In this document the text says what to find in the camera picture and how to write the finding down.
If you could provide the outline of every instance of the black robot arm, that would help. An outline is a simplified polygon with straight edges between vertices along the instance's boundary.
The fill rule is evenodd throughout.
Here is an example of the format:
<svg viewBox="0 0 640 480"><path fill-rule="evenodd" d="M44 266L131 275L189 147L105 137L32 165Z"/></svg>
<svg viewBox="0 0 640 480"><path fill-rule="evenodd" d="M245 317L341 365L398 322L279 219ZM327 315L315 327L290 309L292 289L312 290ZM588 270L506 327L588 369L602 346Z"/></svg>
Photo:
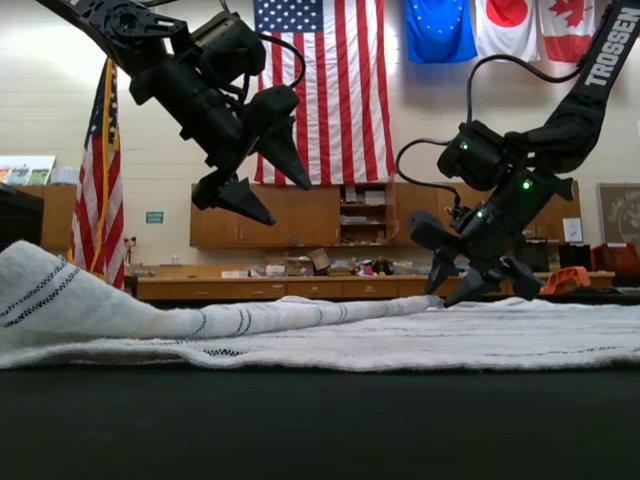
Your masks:
<svg viewBox="0 0 640 480"><path fill-rule="evenodd" d="M86 33L131 76L136 103L155 97L183 127L182 138L193 139L207 153L206 163L215 170L193 192L198 208L225 208L274 224L248 180L238 181L236 175L256 151L296 185L311 188L291 136L296 93L275 86L245 105L246 91L232 85L242 75L264 70L261 40L268 39L238 15L219 13L191 33L184 21L129 0L36 1Z"/></svg>
<svg viewBox="0 0 640 480"><path fill-rule="evenodd" d="M640 0L612 2L578 65L575 86L544 126L503 137L478 121L460 125L438 161L440 171L476 190L495 190L474 208L450 209L457 236L427 212L411 215L411 238L435 253L426 293L456 273L454 260L462 255L469 272L445 305L497 291L505 280L513 282L516 295L539 294L543 283L505 252L554 194L573 199L573 180L556 174L578 168L597 144L611 88L639 33Z"/></svg>

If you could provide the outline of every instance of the canadian flag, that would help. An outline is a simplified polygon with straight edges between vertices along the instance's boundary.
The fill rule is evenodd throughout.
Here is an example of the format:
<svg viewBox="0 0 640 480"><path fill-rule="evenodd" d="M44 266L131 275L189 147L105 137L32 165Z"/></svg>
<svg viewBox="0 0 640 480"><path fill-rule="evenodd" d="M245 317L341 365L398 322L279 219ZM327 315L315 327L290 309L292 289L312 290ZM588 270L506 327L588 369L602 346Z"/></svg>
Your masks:
<svg viewBox="0 0 640 480"><path fill-rule="evenodd" d="M549 60L577 63L596 29L595 0L540 0L539 5Z"/></svg>
<svg viewBox="0 0 640 480"><path fill-rule="evenodd" d="M535 0L476 0L478 55L538 60Z"/></svg>

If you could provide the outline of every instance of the red circle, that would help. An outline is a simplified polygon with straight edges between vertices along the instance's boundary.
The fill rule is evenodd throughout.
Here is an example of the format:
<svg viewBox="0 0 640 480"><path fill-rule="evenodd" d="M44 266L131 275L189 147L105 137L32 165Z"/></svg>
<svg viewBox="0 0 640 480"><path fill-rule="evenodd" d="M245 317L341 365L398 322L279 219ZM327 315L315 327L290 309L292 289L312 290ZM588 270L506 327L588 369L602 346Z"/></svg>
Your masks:
<svg viewBox="0 0 640 480"><path fill-rule="evenodd" d="M487 17L501 27L517 27L528 14L526 0L487 0Z"/></svg>

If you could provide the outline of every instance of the white blanket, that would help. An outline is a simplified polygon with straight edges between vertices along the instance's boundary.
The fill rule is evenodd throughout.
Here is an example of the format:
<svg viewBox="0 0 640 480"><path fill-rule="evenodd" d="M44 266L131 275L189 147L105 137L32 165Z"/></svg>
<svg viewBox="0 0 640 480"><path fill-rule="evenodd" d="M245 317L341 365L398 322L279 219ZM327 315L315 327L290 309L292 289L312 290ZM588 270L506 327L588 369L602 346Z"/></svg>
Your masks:
<svg viewBox="0 0 640 480"><path fill-rule="evenodd" d="M436 297L161 311L33 245L0 254L0 368L186 361L206 368L596 368L640 363L640 308Z"/></svg>

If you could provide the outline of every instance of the black tabletop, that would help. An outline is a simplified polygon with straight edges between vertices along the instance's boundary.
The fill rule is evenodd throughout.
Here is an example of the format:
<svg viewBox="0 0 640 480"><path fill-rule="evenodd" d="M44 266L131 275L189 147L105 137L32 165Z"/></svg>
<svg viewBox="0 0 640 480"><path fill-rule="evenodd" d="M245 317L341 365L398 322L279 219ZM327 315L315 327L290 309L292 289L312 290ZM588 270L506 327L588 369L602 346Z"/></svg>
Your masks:
<svg viewBox="0 0 640 480"><path fill-rule="evenodd" d="M0 373L0 409L3 480L638 478L629 369L55 368Z"/></svg>

